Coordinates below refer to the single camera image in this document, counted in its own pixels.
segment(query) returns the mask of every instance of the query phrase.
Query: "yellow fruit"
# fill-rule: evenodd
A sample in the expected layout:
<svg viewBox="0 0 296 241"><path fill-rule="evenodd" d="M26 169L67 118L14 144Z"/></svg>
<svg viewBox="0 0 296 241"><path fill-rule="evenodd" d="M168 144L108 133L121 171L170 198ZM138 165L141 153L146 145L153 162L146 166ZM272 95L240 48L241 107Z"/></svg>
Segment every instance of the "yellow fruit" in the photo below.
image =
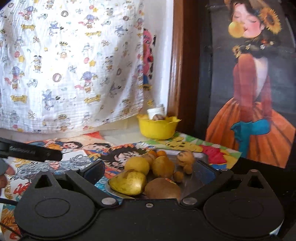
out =
<svg viewBox="0 0 296 241"><path fill-rule="evenodd" d="M146 161L149 163L149 166L150 166L150 169L151 169L152 163L156 159L156 157L153 154L149 153L149 152L143 154L142 157L146 159Z"/></svg>
<svg viewBox="0 0 296 241"><path fill-rule="evenodd" d="M188 175L191 174L192 173L192 165L187 164L186 166L184 166L183 170L186 174L188 174Z"/></svg>
<svg viewBox="0 0 296 241"><path fill-rule="evenodd" d="M147 184L146 176L134 170L123 171L108 180L109 186L116 192L127 196L139 195Z"/></svg>
<svg viewBox="0 0 296 241"><path fill-rule="evenodd" d="M152 171L155 177L170 178L174 170L174 163L166 156L157 157L152 163Z"/></svg>
<svg viewBox="0 0 296 241"><path fill-rule="evenodd" d="M181 183L183 181L184 174L182 172L177 171L174 173L173 177L175 182Z"/></svg>
<svg viewBox="0 0 296 241"><path fill-rule="evenodd" d="M166 154L165 151L158 151L156 154L157 154L158 157L160 157L160 156L167 156L167 154Z"/></svg>
<svg viewBox="0 0 296 241"><path fill-rule="evenodd" d="M177 155L178 164L182 167L186 166L187 164L193 164L195 161L195 158L191 151L189 150L183 150L180 151Z"/></svg>
<svg viewBox="0 0 296 241"><path fill-rule="evenodd" d="M147 175L149 170L150 170L150 165L149 165L148 161L145 158L135 156L135 157L130 158L126 162L126 164L124 165L124 169L126 171L128 171L128 170L136 170L138 172L143 173L144 175Z"/></svg>

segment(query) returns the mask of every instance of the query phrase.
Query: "pear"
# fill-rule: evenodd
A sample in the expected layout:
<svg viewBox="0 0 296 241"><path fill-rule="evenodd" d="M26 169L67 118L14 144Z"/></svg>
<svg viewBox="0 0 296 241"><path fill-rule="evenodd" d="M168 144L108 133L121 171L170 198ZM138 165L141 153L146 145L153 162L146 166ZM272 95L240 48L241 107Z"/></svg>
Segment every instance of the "pear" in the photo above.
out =
<svg viewBox="0 0 296 241"><path fill-rule="evenodd" d="M127 196L139 195L147 184L146 176L136 170L123 171L108 180L109 186L116 192Z"/></svg>

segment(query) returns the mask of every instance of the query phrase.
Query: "cartoon poster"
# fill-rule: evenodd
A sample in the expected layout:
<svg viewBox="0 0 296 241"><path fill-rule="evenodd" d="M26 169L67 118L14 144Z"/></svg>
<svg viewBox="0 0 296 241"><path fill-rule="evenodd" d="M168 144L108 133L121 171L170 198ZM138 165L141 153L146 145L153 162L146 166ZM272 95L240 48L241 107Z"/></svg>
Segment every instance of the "cartoon poster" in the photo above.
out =
<svg viewBox="0 0 296 241"><path fill-rule="evenodd" d="M295 46L279 1L212 0L206 141L284 168L296 126Z"/></svg>

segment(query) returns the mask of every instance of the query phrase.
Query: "black cable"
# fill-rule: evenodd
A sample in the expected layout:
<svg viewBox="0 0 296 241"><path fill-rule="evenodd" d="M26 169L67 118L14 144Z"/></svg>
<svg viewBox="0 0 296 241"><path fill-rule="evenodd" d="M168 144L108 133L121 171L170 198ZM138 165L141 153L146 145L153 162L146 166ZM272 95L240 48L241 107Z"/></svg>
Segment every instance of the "black cable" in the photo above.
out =
<svg viewBox="0 0 296 241"><path fill-rule="evenodd" d="M17 201L9 200L6 198L0 198L0 203L12 205L12 206L16 206L18 204Z"/></svg>
<svg viewBox="0 0 296 241"><path fill-rule="evenodd" d="M0 225L1 225L2 227L6 228L7 230L13 232L16 236L18 236L18 237L20 237L20 238L22 237L20 234L18 234L16 231L14 231L14 230L11 229L10 227L6 226L5 224L3 224L3 223L0 222Z"/></svg>

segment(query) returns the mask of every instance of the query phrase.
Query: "potato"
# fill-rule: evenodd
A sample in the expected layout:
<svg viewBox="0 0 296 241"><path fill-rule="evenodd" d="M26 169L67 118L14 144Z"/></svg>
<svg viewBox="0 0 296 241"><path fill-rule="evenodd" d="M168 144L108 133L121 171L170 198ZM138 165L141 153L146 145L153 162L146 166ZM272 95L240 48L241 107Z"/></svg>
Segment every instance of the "potato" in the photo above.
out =
<svg viewBox="0 0 296 241"><path fill-rule="evenodd" d="M181 189L168 178L156 178L149 182L145 187L145 194L149 199L167 199L181 197Z"/></svg>
<svg viewBox="0 0 296 241"><path fill-rule="evenodd" d="M184 166L184 168L183 168L183 170L184 170L184 172L186 173L186 174L192 174L192 165L190 165L190 164L187 164L186 166Z"/></svg>
<svg viewBox="0 0 296 241"><path fill-rule="evenodd" d="M186 166L187 164L193 164L195 161L195 158L191 151L189 150L183 150L180 151L177 155L178 164L182 167Z"/></svg>
<svg viewBox="0 0 296 241"><path fill-rule="evenodd" d="M181 183L184 179L184 174L182 172L175 172L174 175L174 181L177 182L177 183Z"/></svg>
<svg viewBox="0 0 296 241"><path fill-rule="evenodd" d="M175 165L166 156L157 157L152 163L152 171L155 177L170 178L174 174Z"/></svg>
<svg viewBox="0 0 296 241"><path fill-rule="evenodd" d="M151 169L152 168L152 163L156 159L156 157L153 154L149 153L149 152L143 154L142 157L146 159L146 161L149 163L149 166L150 166L150 169Z"/></svg>

